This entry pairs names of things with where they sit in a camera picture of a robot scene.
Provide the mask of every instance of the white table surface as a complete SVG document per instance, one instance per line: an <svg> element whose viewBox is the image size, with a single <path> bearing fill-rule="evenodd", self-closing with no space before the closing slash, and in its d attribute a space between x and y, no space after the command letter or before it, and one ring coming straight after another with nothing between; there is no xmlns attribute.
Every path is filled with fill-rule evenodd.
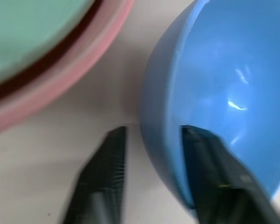
<svg viewBox="0 0 280 224"><path fill-rule="evenodd" d="M137 127L148 57L191 1L136 0L116 41L88 75L45 110L0 134L0 224L59 223L78 170L104 134L122 124L135 124L124 223L194 223L160 181Z"/></svg>

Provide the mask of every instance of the blue bowl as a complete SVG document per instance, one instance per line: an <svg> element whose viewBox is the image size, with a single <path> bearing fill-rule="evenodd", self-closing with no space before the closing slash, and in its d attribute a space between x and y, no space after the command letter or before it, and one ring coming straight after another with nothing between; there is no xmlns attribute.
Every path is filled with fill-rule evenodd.
<svg viewBox="0 0 280 224"><path fill-rule="evenodd" d="M219 135L269 197L280 186L280 0L196 0L156 45L140 121L159 175L191 208L180 125Z"/></svg>

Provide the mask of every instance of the pink bowl rim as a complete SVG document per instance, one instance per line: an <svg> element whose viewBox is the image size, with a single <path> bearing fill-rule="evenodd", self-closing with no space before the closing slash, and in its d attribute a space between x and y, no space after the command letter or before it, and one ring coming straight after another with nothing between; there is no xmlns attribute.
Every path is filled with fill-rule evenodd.
<svg viewBox="0 0 280 224"><path fill-rule="evenodd" d="M87 29L56 64L0 101L0 132L47 106L85 75L113 42L133 3L103 0Z"/></svg>

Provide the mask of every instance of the pink bowl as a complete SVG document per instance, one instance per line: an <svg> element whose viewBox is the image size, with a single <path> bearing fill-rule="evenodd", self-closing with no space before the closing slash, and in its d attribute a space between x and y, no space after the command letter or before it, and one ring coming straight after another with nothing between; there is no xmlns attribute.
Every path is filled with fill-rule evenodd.
<svg viewBox="0 0 280 224"><path fill-rule="evenodd" d="M66 47L60 46L57 51L62 53L50 59L54 61L53 64L44 59L44 62L38 62L34 68L22 72L23 77L31 72L39 75L19 90L7 96L3 94L4 97L0 98L0 132L48 105L85 75L120 31L133 2L134 0L98 0L94 9L91 9L91 15L81 22L80 28L76 28L80 32L78 36L70 34L75 40L65 43ZM13 83L3 87L4 91L8 88L14 88Z"/></svg>

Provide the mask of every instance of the plastic bowl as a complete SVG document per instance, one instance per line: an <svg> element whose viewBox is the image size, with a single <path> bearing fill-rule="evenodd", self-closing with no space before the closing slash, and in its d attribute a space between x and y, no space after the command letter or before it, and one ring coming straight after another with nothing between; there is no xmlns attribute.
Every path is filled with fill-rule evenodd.
<svg viewBox="0 0 280 224"><path fill-rule="evenodd" d="M0 131L45 107L86 74L120 31L133 2L97 0L49 56L0 86Z"/></svg>
<svg viewBox="0 0 280 224"><path fill-rule="evenodd" d="M156 45L145 73L143 139L163 181L193 201L180 125L219 135L268 196L280 187L280 0L197 0Z"/></svg>

